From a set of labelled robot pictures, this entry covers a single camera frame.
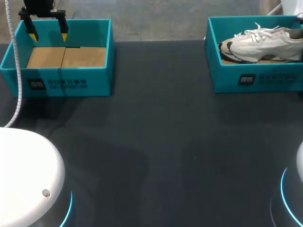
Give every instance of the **white cable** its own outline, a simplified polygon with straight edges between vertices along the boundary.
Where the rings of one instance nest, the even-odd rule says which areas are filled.
[[[16,42],[16,37],[15,37],[15,34],[14,34],[13,23],[12,23],[11,17],[10,17],[9,0],[5,0],[5,7],[6,7],[6,16],[8,18],[8,24],[9,24],[9,32],[10,32],[10,36],[11,36],[11,40],[12,40],[13,48],[14,48],[14,55],[15,55],[15,62],[16,62],[16,69],[17,69],[17,79],[18,79],[18,102],[17,102],[16,111],[15,111],[13,117],[11,118],[10,122],[7,123],[7,125],[4,126],[4,128],[9,128],[15,122],[16,118],[18,117],[20,108],[21,108],[22,81],[21,81],[21,72],[20,72],[20,65],[19,65],[17,42]]]

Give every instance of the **teal box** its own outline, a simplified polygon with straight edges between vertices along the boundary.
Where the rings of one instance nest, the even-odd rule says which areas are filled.
[[[302,91],[303,63],[222,64],[218,44],[245,30],[302,28],[294,16],[210,17],[205,52],[216,93]]]
[[[24,97],[109,96],[114,67],[115,43],[110,19],[67,20],[63,41],[57,20],[33,20],[39,35],[35,42],[24,22],[16,29]],[[104,67],[26,69],[34,47],[106,47]],[[12,42],[0,71],[14,96],[18,96],[17,71]]]

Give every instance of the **black label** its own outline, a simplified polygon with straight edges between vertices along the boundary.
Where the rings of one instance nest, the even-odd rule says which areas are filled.
[[[27,79],[27,82],[32,90],[46,90],[42,79]]]
[[[255,74],[241,74],[238,85],[252,85],[255,78]]]

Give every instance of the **black table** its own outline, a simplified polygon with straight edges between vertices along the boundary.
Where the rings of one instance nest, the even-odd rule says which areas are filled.
[[[111,97],[24,99],[14,125],[60,151],[76,227],[271,226],[302,96],[216,95],[203,41],[116,43],[115,65]],[[0,97],[4,125],[17,100],[2,77]]]

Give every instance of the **cardboard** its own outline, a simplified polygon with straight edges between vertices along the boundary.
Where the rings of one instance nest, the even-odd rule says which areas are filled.
[[[104,67],[105,47],[66,48],[61,68]]]
[[[60,68],[65,47],[34,47],[27,69]]]

